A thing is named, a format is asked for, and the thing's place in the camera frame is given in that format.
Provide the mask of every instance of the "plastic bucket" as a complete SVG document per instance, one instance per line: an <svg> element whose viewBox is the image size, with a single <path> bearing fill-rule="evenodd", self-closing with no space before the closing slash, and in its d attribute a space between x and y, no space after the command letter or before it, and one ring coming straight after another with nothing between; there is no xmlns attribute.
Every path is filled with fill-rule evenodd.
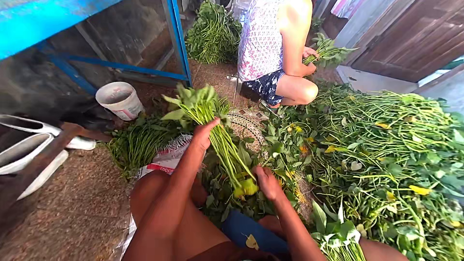
<svg viewBox="0 0 464 261"><path fill-rule="evenodd" d="M130 121L145 111L132 85L125 82L114 82L98 89L95 94L97 102L112 111L119 118Z"/></svg>

